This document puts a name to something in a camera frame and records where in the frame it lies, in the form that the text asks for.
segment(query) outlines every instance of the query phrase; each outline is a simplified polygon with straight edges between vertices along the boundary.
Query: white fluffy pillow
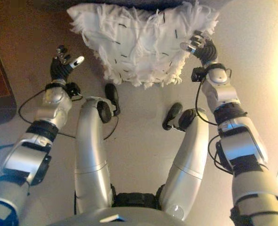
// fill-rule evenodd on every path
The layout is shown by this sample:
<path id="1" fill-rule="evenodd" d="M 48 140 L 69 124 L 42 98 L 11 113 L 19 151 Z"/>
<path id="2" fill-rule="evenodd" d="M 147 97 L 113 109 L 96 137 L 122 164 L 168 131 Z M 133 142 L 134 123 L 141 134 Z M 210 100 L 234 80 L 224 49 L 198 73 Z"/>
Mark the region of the white fluffy pillow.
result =
<path id="1" fill-rule="evenodd" d="M 92 3 L 73 6 L 67 12 L 74 20 L 72 31 L 81 33 L 102 60 L 105 79 L 144 84 L 145 88 L 153 83 L 179 84 L 189 56 L 180 43 L 188 42 L 195 30 L 211 35 L 219 15 L 198 2 L 156 13 Z"/>

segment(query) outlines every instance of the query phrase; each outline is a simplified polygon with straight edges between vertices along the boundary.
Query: floor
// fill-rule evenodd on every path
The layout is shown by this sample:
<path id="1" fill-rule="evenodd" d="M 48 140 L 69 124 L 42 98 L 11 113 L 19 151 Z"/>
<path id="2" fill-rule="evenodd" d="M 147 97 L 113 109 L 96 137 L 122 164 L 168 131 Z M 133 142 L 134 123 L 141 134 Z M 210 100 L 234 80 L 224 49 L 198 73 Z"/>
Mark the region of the floor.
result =
<path id="1" fill-rule="evenodd" d="M 34 9 L 29 1 L 0 1 L 0 57 L 9 82 L 21 105 L 28 97 L 44 89 L 49 82 L 49 65 L 59 44 L 72 55 L 83 55 L 85 62 L 70 76 L 85 96 L 104 97 L 102 67 L 83 43 L 80 35 L 69 31 L 71 19 L 66 12 Z M 243 108 L 249 113 L 268 149 L 269 168 L 278 171 L 278 1 L 235 0 L 221 10 L 213 40 L 220 61 L 232 68 L 232 84 Z M 155 193 L 168 175 L 183 133 L 164 131 L 162 121 L 170 106 L 179 101 L 193 108 L 198 84 L 190 80 L 199 62 L 191 56 L 182 71 L 183 82 L 147 90 L 129 83 L 117 86 L 121 115 L 114 134 L 105 142 L 111 182 L 117 192 Z M 41 96 L 23 111 L 32 119 Z M 74 102 L 62 132 L 74 135 L 81 102 Z M 200 96 L 199 106 L 208 110 Z M 105 125 L 105 135 L 115 124 Z M 18 116 L 0 125 L 0 145 L 14 143 L 28 125 Z M 210 137 L 217 134 L 210 126 Z M 0 161 L 6 150 L 0 152 Z M 47 225 L 73 215 L 74 140 L 58 136 L 51 151 L 52 161 L 43 183 L 31 188 L 22 226 Z M 218 171 L 207 158 L 204 179 L 188 225 L 233 225 L 232 177 Z"/>

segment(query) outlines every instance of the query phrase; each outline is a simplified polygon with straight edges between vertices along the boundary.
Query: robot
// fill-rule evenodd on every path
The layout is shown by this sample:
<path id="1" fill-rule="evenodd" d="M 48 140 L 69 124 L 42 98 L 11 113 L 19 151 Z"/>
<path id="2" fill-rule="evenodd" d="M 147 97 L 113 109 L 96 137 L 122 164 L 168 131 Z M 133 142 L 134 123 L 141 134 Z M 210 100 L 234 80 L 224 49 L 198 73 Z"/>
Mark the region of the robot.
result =
<path id="1" fill-rule="evenodd" d="M 216 166 L 233 175 L 234 207 L 230 218 L 236 226 L 278 226 L 278 181 L 269 172 L 265 146 L 226 68 L 218 63 L 213 42 L 195 31 L 190 44 L 180 45 L 201 60 L 191 79 L 199 82 L 216 123 L 209 122 L 203 109 L 183 111 L 175 103 L 162 124 L 165 130 L 185 133 L 166 183 L 156 195 L 115 193 L 109 177 L 102 124 L 120 113 L 118 93 L 113 84 L 105 87 L 106 98 L 88 97 L 82 105 L 76 135 L 75 197 L 79 215 L 52 225 L 186 225 L 198 193 L 205 167 L 208 126 L 216 125 L 220 136 Z M 4 161 L 0 176 L 0 225 L 18 225 L 29 187 L 41 183 L 51 160 L 49 155 L 58 131 L 65 125 L 72 107 L 71 98 L 80 89 L 67 83 L 68 75 L 84 61 L 66 62 L 66 48 L 60 46 L 51 64 L 51 83 L 46 86 L 43 104 L 35 121 L 17 140 Z"/>

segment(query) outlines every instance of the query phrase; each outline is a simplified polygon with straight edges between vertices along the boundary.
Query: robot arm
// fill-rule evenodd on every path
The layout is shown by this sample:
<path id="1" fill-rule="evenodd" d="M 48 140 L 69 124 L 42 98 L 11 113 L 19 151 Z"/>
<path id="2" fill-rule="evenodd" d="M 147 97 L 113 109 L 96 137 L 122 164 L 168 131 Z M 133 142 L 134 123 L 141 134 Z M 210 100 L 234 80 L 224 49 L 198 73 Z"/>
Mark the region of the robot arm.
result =
<path id="1" fill-rule="evenodd" d="M 46 86 L 42 106 L 35 121 L 17 140 L 6 157 L 0 177 L 0 224 L 18 224 L 29 186 L 40 183 L 48 170 L 49 152 L 58 131 L 65 125 L 72 107 L 71 97 L 80 93 L 75 83 L 67 83 L 70 72 L 83 62 L 79 57 L 66 64 L 67 49 L 59 46 L 50 73 L 52 82 Z"/>
<path id="2" fill-rule="evenodd" d="M 202 39 L 196 33 L 196 39 Z M 203 48 L 181 46 L 198 57 L 203 67 L 195 68 L 192 81 L 202 84 L 221 137 L 216 148 L 222 166 L 233 174 L 234 208 L 230 218 L 236 226 L 278 225 L 278 181 L 269 172 L 268 157 L 251 119 L 240 105 L 224 65 L 217 62 L 212 41 Z"/>

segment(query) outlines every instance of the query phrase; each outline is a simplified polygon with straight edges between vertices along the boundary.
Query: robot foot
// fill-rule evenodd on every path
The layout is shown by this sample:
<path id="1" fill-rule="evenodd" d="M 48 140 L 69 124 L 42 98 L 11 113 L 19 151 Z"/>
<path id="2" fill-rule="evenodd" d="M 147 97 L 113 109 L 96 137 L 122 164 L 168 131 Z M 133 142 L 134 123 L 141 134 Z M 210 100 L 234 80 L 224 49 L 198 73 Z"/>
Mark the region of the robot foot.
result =
<path id="1" fill-rule="evenodd" d="M 112 104 L 116 106 L 116 110 L 114 111 L 114 116 L 119 115 L 120 114 L 119 97 L 115 85 L 112 83 L 108 83 L 105 86 L 105 93 L 107 99 L 109 99 L 112 102 Z"/>
<path id="2" fill-rule="evenodd" d="M 172 127 L 168 125 L 168 122 L 172 119 L 174 119 L 179 113 L 181 113 L 183 110 L 183 106 L 181 103 L 176 102 L 173 104 L 173 106 L 168 111 L 166 118 L 164 119 L 162 123 L 162 127 L 165 130 L 170 130 Z"/>

